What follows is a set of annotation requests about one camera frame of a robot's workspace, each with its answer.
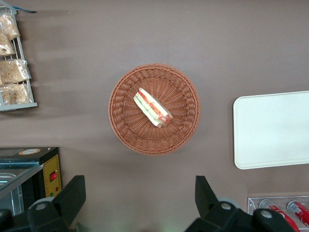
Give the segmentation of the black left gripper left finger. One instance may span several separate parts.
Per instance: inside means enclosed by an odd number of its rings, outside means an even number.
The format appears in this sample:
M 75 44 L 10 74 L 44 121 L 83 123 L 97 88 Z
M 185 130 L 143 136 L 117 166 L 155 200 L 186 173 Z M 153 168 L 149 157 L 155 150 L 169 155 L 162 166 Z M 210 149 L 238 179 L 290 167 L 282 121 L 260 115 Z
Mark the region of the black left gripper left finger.
M 69 232 L 85 200 L 85 177 L 76 175 L 51 201 L 40 200 L 27 211 L 30 230 Z

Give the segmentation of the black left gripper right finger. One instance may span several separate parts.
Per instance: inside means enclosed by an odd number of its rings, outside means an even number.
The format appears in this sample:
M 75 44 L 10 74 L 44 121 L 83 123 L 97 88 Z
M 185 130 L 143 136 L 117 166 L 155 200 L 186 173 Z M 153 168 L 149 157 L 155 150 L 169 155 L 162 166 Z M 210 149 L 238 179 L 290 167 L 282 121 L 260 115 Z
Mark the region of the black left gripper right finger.
M 187 232 L 254 232 L 252 216 L 232 202 L 219 200 L 204 176 L 195 182 L 195 203 L 199 218 L 186 229 Z

